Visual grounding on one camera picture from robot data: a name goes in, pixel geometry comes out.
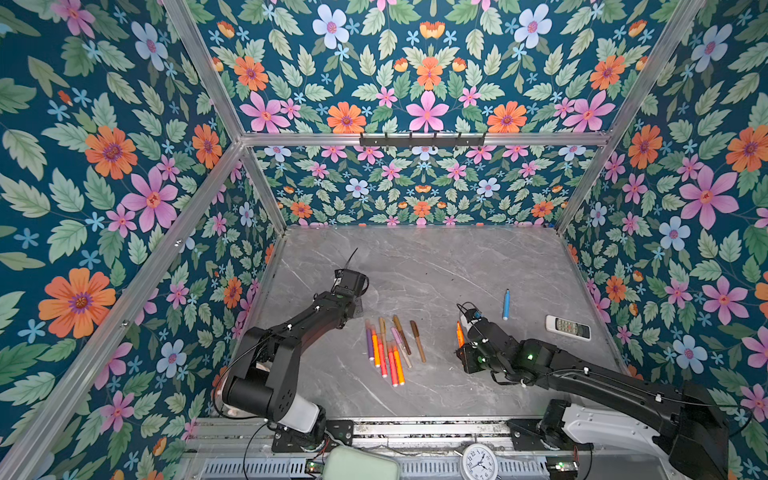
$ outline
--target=robotic arm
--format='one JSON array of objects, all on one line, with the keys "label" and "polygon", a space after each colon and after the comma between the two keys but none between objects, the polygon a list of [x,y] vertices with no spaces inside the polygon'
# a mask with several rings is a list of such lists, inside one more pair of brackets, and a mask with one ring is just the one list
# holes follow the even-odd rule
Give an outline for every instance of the robotic arm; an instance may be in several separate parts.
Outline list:
[{"label": "robotic arm", "polygon": [[[456,355],[467,373],[489,370],[502,385],[555,389],[616,411],[552,400],[537,432],[549,445],[561,448],[569,440],[601,439],[660,456],[691,478],[727,478],[728,421],[712,406],[714,401],[703,386],[685,382],[678,389],[644,382],[585,362],[539,339],[518,342],[476,308],[464,315],[472,326],[468,342]],[[505,381],[496,375],[503,375]]]}]

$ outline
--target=brown marker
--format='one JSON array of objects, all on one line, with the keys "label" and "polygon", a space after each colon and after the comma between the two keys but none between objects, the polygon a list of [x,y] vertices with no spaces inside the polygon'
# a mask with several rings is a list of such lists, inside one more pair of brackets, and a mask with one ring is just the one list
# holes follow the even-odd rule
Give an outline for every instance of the brown marker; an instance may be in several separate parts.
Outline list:
[{"label": "brown marker", "polygon": [[411,320],[411,329],[413,329],[413,336],[416,338],[416,346],[419,348],[419,355],[422,356],[422,362],[427,363],[427,357],[424,356],[424,348],[422,347],[422,340],[419,338],[419,328],[413,320]]},{"label": "brown marker", "polygon": [[402,331],[402,326],[400,325],[400,319],[397,318],[397,315],[392,315],[392,321],[395,322],[395,328],[397,329],[397,332],[402,337],[402,342],[406,345],[406,352],[410,355],[411,354],[411,347],[408,345],[408,339],[406,339],[406,334]]}]

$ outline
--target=orange flower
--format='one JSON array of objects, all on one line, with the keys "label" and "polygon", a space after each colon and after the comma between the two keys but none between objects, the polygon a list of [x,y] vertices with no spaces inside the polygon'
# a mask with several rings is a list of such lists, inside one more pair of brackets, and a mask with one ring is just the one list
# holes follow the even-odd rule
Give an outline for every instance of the orange flower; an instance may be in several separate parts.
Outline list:
[{"label": "orange flower", "polygon": [[101,325],[107,316],[106,305],[114,304],[114,288],[106,288],[109,279],[96,272],[91,277],[87,268],[69,270],[69,281],[63,276],[55,277],[45,286],[45,292],[54,299],[39,303],[40,320],[55,319],[48,325],[48,331],[64,338],[74,327],[76,339],[91,335],[94,323]]},{"label": "orange flower", "polygon": [[334,105],[328,110],[328,126],[333,128],[334,134],[361,134],[366,124],[361,113],[357,105],[350,107],[345,101],[339,102],[338,107]]},{"label": "orange flower", "polygon": [[464,71],[467,69],[467,61],[464,58],[456,57],[453,59],[453,63],[451,63],[451,68],[453,68],[453,71]]},{"label": "orange flower", "polygon": [[645,30],[645,25],[648,25],[648,22],[645,20],[638,20],[633,23],[632,26],[629,27],[629,36],[632,38],[637,37],[643,30]]},{"label": "orange flower", "polygon": [[542,201],[541,203],[535,204],[532,209],[532,214],[534,217],[546,217],[547,215],[551,214],[554,209],[554,204],[550,201]]},{"label": "orange flower", "polygon": [[440,38],[445,33],[445,24],[443,22],[424,22],[419,25],[419,31],[424,38]]},{"label": "orange flower", "polygon": [[627,296],[627,286],[624,285],[623,279],[613,275],[608,279],[608,285],[605,287],[605,292],[608,294],[608,298],[619,303]]},{"label": "orange flower", "polygon": [[[768,282],[768,272],[763,274],[763,278]],[[768,283],[758,283],[755,285],[755,296],[758,300],[765,300],[765,303],[760,304],[760,311],[763,315],[768,317]]]},{"label": "orange flower", "polygon": [[240,301],[240,294],[243,292],[243,284],[236,276],[230,278],[227,288],[224,289],[224,305],[229,308],[237,306]]},{"label": "orange flower", "polygon": [[438,65],[437,58],[427,57],[416,69],[416,74],[419,76],[416,79],[419,85],[423,86],[425,90],[432,90],[435,85],[440,83],[442,67]]},{"label": "orange flower", "polygon": [[571,245],[569,243],[568,244],[568,252],[571,253],[571,258],[574,259],[574,262],[578,263],[578,251],[576,250],[576,247],[574,247],[573,245]]},{"label": "orange flower", "polygon": [[431,207],[426,202],[418,202],[415,207],[413,207],[413,213],[418,215],[421,218],[426,217],[429,215],[429,209]]},{"label": "orange flower", "polygon": [[303,202],[293,202],[293,205],[290,206],[290,210],[298,218],[309,218],[312,216],[312,209],[309,205]]},{"label": "orange flower", "polygon": [[235,75],[241,84],[247,85],[253,91],[266,90],[266,84],[270,83],[270,78],[264,73],[264,66],[260,61],[254,62],[251,57],[235,60]]},{"label": "orange flower", "polygon": [[605,61],[601,61],[589,77],[592,80],[592,88],[605,90],[610,87],[619,81],[619,75],[624,73],[625,67],[623,55],[619,58],[616,58],[616,55],[611,55]]},{"label": "orange flower", "polygon": [[271,244],[266,249],[266,256],[264,257],[264,263],[269,265],[272,260],[272,254],[275,253],[275,244]]},{"label": "orange flower", "polygon": [[205,168],[213,168],[219,163],[219,157],[221,157],[219,136],[207,124],[197,125],[194,128],[194,134],[192,146],[197,149],[197,159],[205,164]]},{"label": "orange flower", "polygon": [[226,22],[219,22],[216,25],[219,27],[219,31],[227,38],[235,36],[235,27]]},{"label": "orange flower", "polygon": [[157,440],[157,443],[154,444],[154,448],[152,449],[152,455],[159,456],[162,455],[163,452],[165,452],[165,445],[168,443],[168,437],[163,437],[160,440]]},{"label": "orange flower", "polygon": [[643,130],[634,135],[632,145],[629,147],[629,155],[631,157],[629,163],[633,167],[642,170],[659,158],[659,153],[656,150],[661,148],[662,138],[659,137],[660,133],[659,127],[646,125],[643,127]]},{"label": "orange flower", "polygon": [[738,138],[734,138],[728,145],[731,151],[725,156],[725,161],[733,165],[737,172],[754,172],[760,169],[762,162],[768,161],[768,125],[758,125],[757,130],[752,127],[741,131]]},{"label": "orange flower", "polygon": [[527,112],[528,110],[523,105],[518,106],[516,101],[508,102],[506,108],[499,105],[494,109],[494,114],[488,117],[488,131],[492,134],[519,132],[520,127],[528,121],[528,117],[523,117]]},{"label": "orange flower", "polygon": [[138,162],[138,157],[133,153],[136,151],[134,142],[127,140],[125,133],[117,127],[112,130],[102,125],[98,133],[98,136],[88,135],[85,139],[88,145],[85,157],[96,164],[94,169],[102,177],[111,175],[113,179],[120,180],[123,174],[132,172],[134,168],[131,165]]}]

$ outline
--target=cable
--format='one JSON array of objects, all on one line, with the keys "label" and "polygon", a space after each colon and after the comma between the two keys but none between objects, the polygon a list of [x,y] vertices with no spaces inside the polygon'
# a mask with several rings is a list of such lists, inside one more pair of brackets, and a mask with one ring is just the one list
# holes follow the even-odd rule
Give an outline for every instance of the cable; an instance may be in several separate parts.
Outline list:
[{"label": "cable", "polygon": [[256,431],[253,433],[253,435],[251,435],[251,436],[250,436],[250,440],[248,440],[248,445],[246,445],[246,447],[245,447],[245,452],[243,452],[243,475],[245,475],[245,480],[250,480],[250,479],[248,478],[248,472],[246,471],[246,468],[245,468],[245,459],[246,459],[246,457],[248,456],[248,448],[250,448],[250,443],[253,441],[253,439],[255,439],[255,438],[256,438],[256,435],[257,435],[257,433],[259,433],[259,431],[260,431],[261,429],[263,429],[263,428],[264,428],[264,427],[265,427],[265,426],[266,426],[268,423],[269,423],[269,422],[264,422],[264,423],[261,425],[261,427],[259,427],[258,429],[256,429]]}]

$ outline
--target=metal bar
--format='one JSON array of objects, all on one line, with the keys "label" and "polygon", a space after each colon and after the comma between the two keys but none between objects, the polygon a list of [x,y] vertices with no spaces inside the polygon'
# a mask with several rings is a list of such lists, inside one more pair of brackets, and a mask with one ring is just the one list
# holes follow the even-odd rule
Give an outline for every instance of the metal bar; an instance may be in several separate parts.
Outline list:
[{"label": "metal bar", "polygon": [[208,47],[197,28],[187,2],[185,0],[165,0],[164,5],[179,38],[181,38],[181,43],[187,49],[192,65],[197,70],[197,74],[200,75],[200,81],[202,81],[208,97],[214,103],[214,108],[224,123],[224,128],[227,129],[232,142],[237,142],[245,133],[245,129],[240,122],[240,117],[237,116],[237,111],[230,100],[227,89],[221,82],[221,77],[214,70],[214,60],[208,53]]},{"label": "metal bar", "polygon": [[192,233],[197,221],[210,206],[237,161],[239,144],[232,145],[219,163],[197,189],[187,208],[168,229],[144,266],[128,285],[107,317],[88,339],[67,372],[57,382],[51,394],[16,443],[0,463],[0,480],[28,480],[43,457],[51,450],[59,432],[66,428],[80,399],[91,390],[96,375],[112,358],[130,324],[149,299],[178,254],[180,242]]},{"label": "metal bar", "polygon": [[619,112],[616,114],[611,127],[608,129],[608,143],[598,150],[594,158],[592,158],[587,171],[584,172],[584,176],[568,200],[565,212],[563,212],[557,225],[555,225],[558,232],[565,232],[574,215],[581,208],[581,204],[587,198],[589,190],[603,171],[605,163],[616,150],[616,146],[619,145],[624,132],[632,125],[634,116],[637,115],[637,111],[640,110],[640,106],[650,93],[651,88],[656,84],[659,75],[661,75],[662,69],[670,60],[670,57],[683,39],[683,35],[685,35],[685,32],[694,21],[696,13],[704,7],[705,2],[706,0],[680,0],[680,3],[677,4],[670,21],[664,27],[654,49],[650,52],[645,68],[637,76],[637,80],[632,85],[632,89],[621,105],[621,108],[619,108]]},{"label": "metal bar", "polygon": [[312,147],[324,145],[360,145],[419,147],[462,145],[595,145],[608,143],[608,135],[602,131],[573,133],[517,133],[517,134],[456,134],[456,133],[408,133],[408,134],[254,134],[246,133],[243,142],[247,147],[281,145],[285,147]]},{"label": "metal bar", "polygon": [[283,218],[283,214],[280,213],[280,208],[277,207],[277,199],[275,199],[275,195],[272,193],[269,182],[266,181],[266,175],[259,167],[259,161],[253,152],[253,148],[246,149],[243,155],[243,166],[246,172],[248,172],[250,179],[253,180],[253,188],[256,190],[257,197],[261,200],[261,204],[264,205],[266,215],[270,218],[275,231],[280,236],[284,235],[286,221]]}]

